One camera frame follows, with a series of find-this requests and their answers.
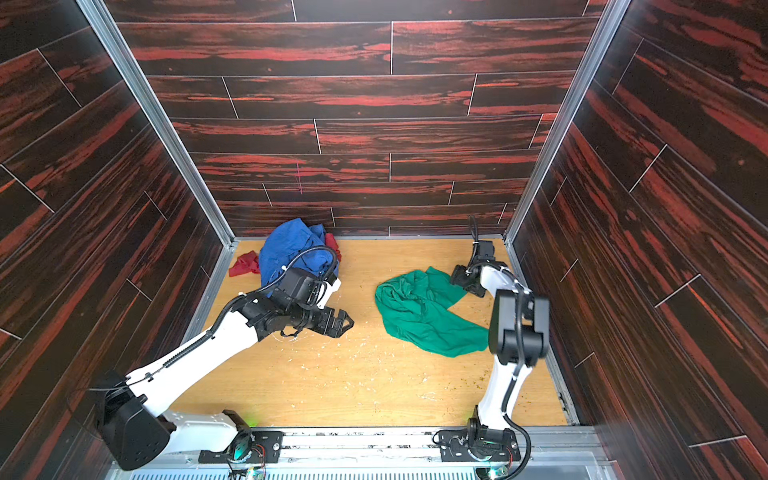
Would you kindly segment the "green cloth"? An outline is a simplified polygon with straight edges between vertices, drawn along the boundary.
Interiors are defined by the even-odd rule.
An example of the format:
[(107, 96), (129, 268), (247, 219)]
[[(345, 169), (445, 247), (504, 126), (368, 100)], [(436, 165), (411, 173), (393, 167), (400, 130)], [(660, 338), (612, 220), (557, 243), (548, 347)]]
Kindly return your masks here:
[(376, 307), (385, 331), (419, 349), (455, 358), (488, 347), (488, 329), (453, 313), (450, 308), (466, 292), (450, 276), (433, 267), (389, 279), (375, 290)]

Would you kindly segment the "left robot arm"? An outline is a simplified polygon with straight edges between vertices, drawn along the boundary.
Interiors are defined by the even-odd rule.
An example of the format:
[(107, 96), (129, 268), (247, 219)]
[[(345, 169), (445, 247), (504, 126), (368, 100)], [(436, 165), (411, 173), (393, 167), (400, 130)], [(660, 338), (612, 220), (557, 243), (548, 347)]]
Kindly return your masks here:
[(328, 246), (297, 254), (278, 277), (232, 298), (210, 328), (160, 359), (125, 376), (109, 372), (93, 387), (94, 424), (118, 466), (132, 471), (161, 455), (209, 451), (242, 463), (265, 447), (233, 410), (213, 415), (182, 414), (171, 405), (190, 387), (238, 353), (273, 333), (295, 337), (304, 330), (339, 338), (354, 322), (327, 302), (341, 282), (338, 258)]

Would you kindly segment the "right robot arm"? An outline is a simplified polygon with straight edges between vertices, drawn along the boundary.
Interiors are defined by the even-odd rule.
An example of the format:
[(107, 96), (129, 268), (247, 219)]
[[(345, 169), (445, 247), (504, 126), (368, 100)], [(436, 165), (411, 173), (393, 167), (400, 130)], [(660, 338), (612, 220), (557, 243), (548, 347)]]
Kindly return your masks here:
[(515, 448), (515, 433), (522, 428), (512, 421), (512, 410), (525, 380), (549, 351), (550, 304), (495, 258), (493, 243), (479, 238), (474, 216), (469, 217), (469, 229), (470, 260), (454, 268), (450, 283), (477, 297), (493, 297), (488, 344), (494, 365), (488, 388), (468, 421), (467, 445), (475, 450)]

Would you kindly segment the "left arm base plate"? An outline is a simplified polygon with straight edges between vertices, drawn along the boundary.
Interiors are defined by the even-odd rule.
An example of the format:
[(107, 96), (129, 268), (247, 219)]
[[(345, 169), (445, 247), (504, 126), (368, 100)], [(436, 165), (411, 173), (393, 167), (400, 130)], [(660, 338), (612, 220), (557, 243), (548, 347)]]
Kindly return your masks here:
[(222, 452), (202, 450), (200, 464), (271, 464), (277, 463), (283, 445), (284, 433), (278, 430), (240, 432)]

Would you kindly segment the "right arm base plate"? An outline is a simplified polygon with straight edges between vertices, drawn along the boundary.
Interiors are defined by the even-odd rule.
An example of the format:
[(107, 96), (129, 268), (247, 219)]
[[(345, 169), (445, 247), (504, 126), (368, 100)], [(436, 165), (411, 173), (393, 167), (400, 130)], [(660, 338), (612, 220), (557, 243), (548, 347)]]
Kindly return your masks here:
[(522, 459), (511, 429), (442, 429), (433, 434), (432, 442), (439, 449), (442, 462), (512, 463)]

